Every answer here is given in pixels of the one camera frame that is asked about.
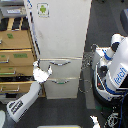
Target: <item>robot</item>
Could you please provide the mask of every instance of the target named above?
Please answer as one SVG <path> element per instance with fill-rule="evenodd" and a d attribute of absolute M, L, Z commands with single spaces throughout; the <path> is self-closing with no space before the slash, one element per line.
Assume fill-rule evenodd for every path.
<path fill-rule="evenodd" d="M 41 90 L 41 83 L 44 83 L 52 74 L 51 66 L 48 71 L 42 71 L 38 68 L 39 61 L 33 63 L 33 76 L 36 81 L 31 84 L 28 93 L 18 100 L 10 101 L 7 104 L 7 112 L 0 111 L 0 128 L 14 128 L 29 107 L 36 101 Z"/>
<path fill-rule="evenodd" d="M 114 104 L 128 90 L 128 37 L 114 34 L 110 47 L 98 47 L 92 62 L 93 90 L 104 103 Z"/>

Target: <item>dark floor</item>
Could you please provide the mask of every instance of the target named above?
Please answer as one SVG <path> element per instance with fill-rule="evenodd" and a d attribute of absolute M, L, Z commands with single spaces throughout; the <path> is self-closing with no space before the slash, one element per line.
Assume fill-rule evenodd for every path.
<path fill-rule="evenodd" d="M 91 15 L 85 45 L 85 52 L 91 52 L 91 45 L 97 44 L 100 47 L 110 46 L 111 36 L 120 33 L 126 36 L 121 23 L 120 12 L 128 8 L 128 1 L 107 0 L 101 4 L 101 0 L 92 0 Z M 81 79 L 86 79 L 88 72 L 81 73 Z M 86 83 L 80 81 L 81 88 L 86 88 Z M 78 92 L 77 99 L 47 100 L 38 98 L 23 116 L 16 128 L 36 128 L 44 125 L 79 125 L 83 128 L 92 128 L 91 115 L 97 116 L 103 128 L 105 119 L 98 109 L 89 109 L 84 93 Z M 6 110 L 5 105 L 0 104 L 0 109 Z"/>

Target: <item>white refrigerator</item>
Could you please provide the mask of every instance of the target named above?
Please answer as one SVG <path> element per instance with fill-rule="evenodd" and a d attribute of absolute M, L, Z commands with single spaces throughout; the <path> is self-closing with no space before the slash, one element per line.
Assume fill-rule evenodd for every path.
<path fill-rule="evenodd" d="M 91 0 L 24 0 L 47 99 L 77 98 Z"/>

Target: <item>freezer drawer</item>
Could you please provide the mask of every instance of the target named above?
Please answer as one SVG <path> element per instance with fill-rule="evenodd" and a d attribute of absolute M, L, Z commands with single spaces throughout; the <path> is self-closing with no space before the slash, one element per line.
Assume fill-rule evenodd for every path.
<path fill-rule="evenodd" d="M 40 61 L 40 68 L 47 71 L 51 65 L 53 74 L 50 78 L 79 77 L 82 59 L 53 59 Z"/>
<path fill-rule="evenodd" d="M 47 99 L 77 98 L 79 79 L 48 79 L 44 84 Z"/>
<path fill-rule="evenodd" d="M 27 93 L 32 82 L 0 82 L 0 93 Z"/>
<path fill-rule="evenodd" d="M 0 31 L 0 49 L 31 48 L 27 30 Z"/>
<path fill-rule="evenodd" d="M 33 62 L 31 49 L 0 50 L 0 66 L 27 66 Z"/>
<path fill-rule="evenodd" d="M 0 77 L 33 76 L 33 66 L 0 67 Z"/>

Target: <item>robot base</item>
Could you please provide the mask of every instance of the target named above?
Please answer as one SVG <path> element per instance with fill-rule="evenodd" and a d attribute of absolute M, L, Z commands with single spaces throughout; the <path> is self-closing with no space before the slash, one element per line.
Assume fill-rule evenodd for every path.
<path fill-rule="evenodd" d="M 112 99 L 111 101 L 108 101 L 106 99 L 104 99 L 97 91 L 96 86 L 95 86 L 95 79 L 94 77 L 92 78 L 92 87 L 93 87 L 93 94 L 96 98 L 96 100 L 103 106 L 106 107 L 113 107 L 116 106 L 117 103 L 119 103 L 119 100 L 117 99 Z"/>

